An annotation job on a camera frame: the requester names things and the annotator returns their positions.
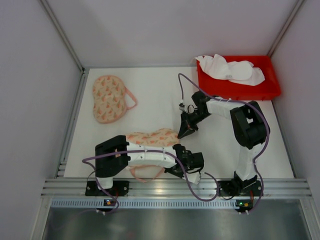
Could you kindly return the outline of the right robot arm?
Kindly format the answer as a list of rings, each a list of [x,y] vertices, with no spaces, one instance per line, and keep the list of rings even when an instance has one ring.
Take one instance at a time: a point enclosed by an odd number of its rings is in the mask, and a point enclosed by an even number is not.
[[[256,101],[209,97],[201,91],[194,93],[192,100],[195,104],[192,112],[186,110],[183,100],[179,103],[181,124],[178,138],[182,139],[196,132],[199,129],[198,123],[210,115],[215,114],[230,120],[235,139],[240,145],[238,165],[232,181],[241,189],[256,183],[256,160],[261,155],[258,150],[265,150],[265,141],[270,135],[270,127],[259,104]]]

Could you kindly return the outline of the aluminium front rail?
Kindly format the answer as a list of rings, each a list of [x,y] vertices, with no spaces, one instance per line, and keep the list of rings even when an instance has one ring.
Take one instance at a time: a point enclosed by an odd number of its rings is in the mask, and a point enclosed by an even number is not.
[[[285,178],[263,180],[263,197],[266,199],[310,199],[312,193],[305,179]],[[47,179],[41,191],[42,197],[84,197],[87,181],[84,178]],[[192,186],[193,191],[201,198],[215,195],[217,186],[211,179],[203,179]],[[128,198],[183,198],[193,197],[187,183],[181,179],[156,179],[142,183],[135,179],[129,182]]]

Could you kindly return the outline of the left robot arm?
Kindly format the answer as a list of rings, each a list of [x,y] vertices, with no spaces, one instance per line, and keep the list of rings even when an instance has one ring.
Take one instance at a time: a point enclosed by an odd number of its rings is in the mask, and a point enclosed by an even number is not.
[[[191,183],[198,184],[200,171],[205,162],[201,152],[192,153],[179,141],[156,137],[146,142],[144,139],[129,139],[129,136],[118,135],[95,146],[95,155],[110,154],[112,156],[95,160],[95,176],[100,183],[100,189],[111,189],[113,177],[124,169],[129,169],[135,176],[136,169],[160,167],[155,175],[169,173]]]

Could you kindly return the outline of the white bras pile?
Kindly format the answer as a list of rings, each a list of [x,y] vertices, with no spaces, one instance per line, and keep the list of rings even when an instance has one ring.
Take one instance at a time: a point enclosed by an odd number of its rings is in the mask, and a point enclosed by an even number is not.
[[[219,54],[200,55],[194,59],[205,74],[216,80],[247,86],[257,86],[266,80],[263,71],[247,60],[227,62]]]

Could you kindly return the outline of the floral mesh laundry bag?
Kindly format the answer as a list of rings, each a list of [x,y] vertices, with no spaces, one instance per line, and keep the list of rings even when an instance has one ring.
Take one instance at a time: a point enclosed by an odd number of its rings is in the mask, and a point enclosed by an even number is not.
[[[142,145],[142,146],[149,146],[149,147],[172,147],[176,144],[180,143],[178,139],[178,134],[171,128],[161,128],[151,133],[143,133],[143,132],[132,132],[125,135],[126,140],[130,143]],[[142,170],[148,169],[158,169],[158,172],[154,177],[147,176],[147,177],[140,177],[137,176],[136,173]],[[131,175],[138,181],[142,183],[147,183],[150,179],[151,181],[158,178],[165,172],[164,167],[156,166],[155,164],[140,164],[134,166],[128,166],[126,168],[130,171]]]

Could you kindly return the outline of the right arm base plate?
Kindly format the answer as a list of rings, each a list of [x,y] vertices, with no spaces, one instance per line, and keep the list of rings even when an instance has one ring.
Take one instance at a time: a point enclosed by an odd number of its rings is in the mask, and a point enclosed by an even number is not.
[[[232,180],[220,180],[218,181],[219,196],[224,198],[229,197],[257,197],[262,191],[262,185],[260,181],[244,182]]]

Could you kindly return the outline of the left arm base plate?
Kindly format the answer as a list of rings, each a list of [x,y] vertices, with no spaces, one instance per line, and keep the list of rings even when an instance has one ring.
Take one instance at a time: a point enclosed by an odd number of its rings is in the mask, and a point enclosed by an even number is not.
[[[106,189],[110,195],[114,197],[124,197],[129,192],[130,182],[127,180],[116,180],[113,182],[113,186],[110,189]],[[101,197],[106,194],[98,188],[96,181],[88,181],[86,183],[85,196],[87,197]]]

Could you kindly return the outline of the red plastic tray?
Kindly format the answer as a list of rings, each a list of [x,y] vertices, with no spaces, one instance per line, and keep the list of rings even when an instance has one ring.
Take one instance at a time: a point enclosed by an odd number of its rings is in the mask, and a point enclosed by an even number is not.
[[[271,59],[266,55],[226,55],[227,62],[249,61],[254,67],[262,70],[265,80],[256,85],[244,85],[228,80],[215,79],[203,72],[199,61],[196,62],[198,85],[210,95],[220,96],[232,100],[270,101],[281,95],[281,87],[278,82]]]

